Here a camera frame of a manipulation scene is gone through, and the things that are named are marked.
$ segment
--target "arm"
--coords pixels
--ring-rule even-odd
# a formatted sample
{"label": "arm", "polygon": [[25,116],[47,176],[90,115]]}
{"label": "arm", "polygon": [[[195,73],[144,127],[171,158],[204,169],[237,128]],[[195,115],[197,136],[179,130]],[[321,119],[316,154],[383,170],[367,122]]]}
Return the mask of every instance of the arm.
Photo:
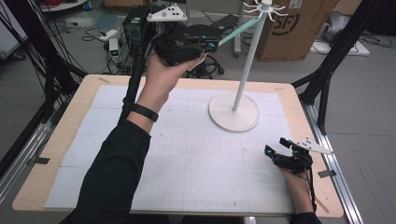
{"label": "arm", "polygon": [[[178,79],[195,61],[167,67],[154,53],[136,103],[158,113]],[[76,209],[61,223],[123,223],[149,150],[153,121],[135,112],[107,137],[84,177]]]}
{"label": "arm", "polygon": [[318,217],[312,207],[309,184],[304,173],[294,175],[284,169],[279,169],[286,178],[291,202],[295,215],[291,216],[290,224],[319,224]]}

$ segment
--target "black sleeve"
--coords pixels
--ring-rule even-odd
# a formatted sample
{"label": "black sleeve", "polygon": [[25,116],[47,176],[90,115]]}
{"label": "black sleeve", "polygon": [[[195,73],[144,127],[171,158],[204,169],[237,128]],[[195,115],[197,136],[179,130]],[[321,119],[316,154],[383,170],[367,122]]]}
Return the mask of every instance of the black sleeve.
{"label": "black sleeve", "polygon": [[321,224],[315,213],[301,213],[291,216],[290,224]]}
{"label": "black sleeve", "polygon": [[149,134],[128,120],[117,126],[84,177],[76,209],[61,223],[124,223],[149,141]]}

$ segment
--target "white pole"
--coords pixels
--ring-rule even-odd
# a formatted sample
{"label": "white pole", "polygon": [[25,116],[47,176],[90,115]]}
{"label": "white pole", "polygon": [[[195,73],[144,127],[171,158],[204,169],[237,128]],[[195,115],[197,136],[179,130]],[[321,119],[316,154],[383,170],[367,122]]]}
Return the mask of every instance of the white pole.
{"label": "white pole", "polygon": [[[262,9],[268,10],[268,8],[268,5],[262,3]],[[267,13],[263,12],[259,21],[256,23],[256,29],[254,31],[253,38],[250,43],[250,48],[247,54],[247,61],[245,62],[244,73],[242,74],[241,82],[239,83],[238,93],[236,94],[235,103],[233,104],[233,111],[236,111],[238,109],[239,103],[241,101],[242,93],[244,92],[245,84],[248,80],[248,73],[250,72],[250,67],[253,63],[256,48],[259,45],[260,36],[262,35],[262,27],[264,26],[266,17]]]}

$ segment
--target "round white base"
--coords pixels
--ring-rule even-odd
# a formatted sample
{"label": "round white base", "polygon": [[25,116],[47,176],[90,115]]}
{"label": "round white base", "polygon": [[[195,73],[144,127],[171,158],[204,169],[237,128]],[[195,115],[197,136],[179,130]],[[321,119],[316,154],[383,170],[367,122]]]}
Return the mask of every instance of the round white base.
{"label": "round white base", "polygon": [[226,130],[248,131],[259,123],[259,107],[250,97],[242,95],[238,109],[233,111],[235,97],[236,92],[228,91],[213,97],[209,105],[210,117]]}

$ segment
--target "gray floor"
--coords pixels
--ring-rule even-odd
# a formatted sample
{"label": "gray floor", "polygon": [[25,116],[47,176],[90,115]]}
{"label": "gray floor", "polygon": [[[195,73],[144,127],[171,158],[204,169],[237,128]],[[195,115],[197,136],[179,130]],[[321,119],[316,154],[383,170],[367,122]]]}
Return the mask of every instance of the gray floor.
{"label": "gray floor", "polygon": [[[95,9],[90,15],[100,20],[102,10]],[[121,22],[122,19],[118,19],[113,28]],[[83,35],[83,30],[64,33],[68,50],[90,73],[102,71],[106,67],[103,44],[84,42],[81,40]],[[326,130],[364,223],[396,223],[396,176],[392,168],[396,161],[396,118],[393,114],[396,108],[396,48],[363,45],[370,51],[370,56],[347,56],[333,76]],[[226,71],[222,76],[215,74],[214,79],[240,79],[248,52],[248,48],[243,49],[238,59],[231,54],[231,45],[223,46],[214,55]],[[299,62],[259,63],[255,60],[248,80],[291,83],[315,71],[324,57],[310,53]],[[44,101],[43,91],[28,60],[0,63],[0,98],[1,159]],[[30,168],[26,167],[0,204],[0,223],[57,223],[66,215],[12,209],[12,201]],[[322,221],[346,223],[344,217],[323,218]],[[257,222],[287,223],[287,220],[258,218]]]}

